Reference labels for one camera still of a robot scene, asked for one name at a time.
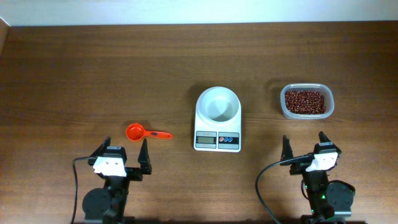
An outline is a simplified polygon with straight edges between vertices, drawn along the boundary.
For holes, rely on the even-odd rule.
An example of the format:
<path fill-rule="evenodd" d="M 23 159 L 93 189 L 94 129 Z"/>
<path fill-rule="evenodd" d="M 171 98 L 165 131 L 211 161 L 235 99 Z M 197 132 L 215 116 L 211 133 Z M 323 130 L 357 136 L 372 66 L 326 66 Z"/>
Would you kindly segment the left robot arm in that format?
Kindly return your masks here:
<path fill-rule="evenodd" d="M 131 182 L 141 182 L 144 175 L 152 173 L 147 140 L 142 142 L 137 158 L 139 167 L 126 167 L 127 154 L 124 147 L 112 146 L 111 138 L 89 157 L 88 165 L 104 180 L 102 188 L 89 191 L 82 202 L 85 220 L 95 223 L 127 223 L 124 210 Z"/>

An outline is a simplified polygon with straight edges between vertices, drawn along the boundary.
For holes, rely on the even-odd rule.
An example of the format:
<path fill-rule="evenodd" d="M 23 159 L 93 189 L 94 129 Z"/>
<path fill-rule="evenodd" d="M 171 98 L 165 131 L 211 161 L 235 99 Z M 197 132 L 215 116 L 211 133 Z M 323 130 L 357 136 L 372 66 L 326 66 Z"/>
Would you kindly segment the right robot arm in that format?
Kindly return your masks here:
<path fill-rule="evenodd" d="M 355 188 L 341 180 L 329 180 L 327 172 L 337 166 L 341 149 L 324 132 L 319 132 L 320 142 L 314 150 L 295 157 L 287 136 L 282 140 L 280 161 L 289 166 L 290 175 L 301 175 L 302 193 L 310 204 L 311 214 L 302 215 L 300 223 L 345 223 L 351 216 Z"/>

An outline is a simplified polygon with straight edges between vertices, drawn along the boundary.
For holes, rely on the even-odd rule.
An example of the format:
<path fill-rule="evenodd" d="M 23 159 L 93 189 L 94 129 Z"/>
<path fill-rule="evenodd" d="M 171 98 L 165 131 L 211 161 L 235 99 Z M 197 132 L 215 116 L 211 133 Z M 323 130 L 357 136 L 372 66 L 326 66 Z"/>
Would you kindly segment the orange plastic measuring scoop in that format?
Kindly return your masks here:
<path fill-rule="evenodd" d="M 171 133 L 162 131 L 148 131 L 139 123 L 130 124 L 126 128 L 126 136 L 132 141 L 140 141 L 146 137 L 160 138 L 160 139 L 173 139 L 174 136 Z"/>

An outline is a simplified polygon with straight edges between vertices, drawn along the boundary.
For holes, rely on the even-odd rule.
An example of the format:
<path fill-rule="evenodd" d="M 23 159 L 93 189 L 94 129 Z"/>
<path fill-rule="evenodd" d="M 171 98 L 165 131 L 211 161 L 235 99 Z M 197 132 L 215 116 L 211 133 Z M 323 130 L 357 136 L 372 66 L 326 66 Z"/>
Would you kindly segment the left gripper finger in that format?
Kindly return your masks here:
<path fill-rule="evenodd" d="M 138 163 L 140 164 L 140 168 L 143 174 L 152 173 L 152 165 L 149 158 L 147 139 L 144 139 L 142 142 L 141 150 L 138 157 Z"/>
<path fill-rule="evenodd" d="M 111 144 L 111 138 L 108 136 L 105 138 L 105 140 L 101 143 L 99 148 L 97 148 L 91 155 L 90 157 L 98 157 L 103 154 L 103 151 L 107 149 L 108 146 Z"/>

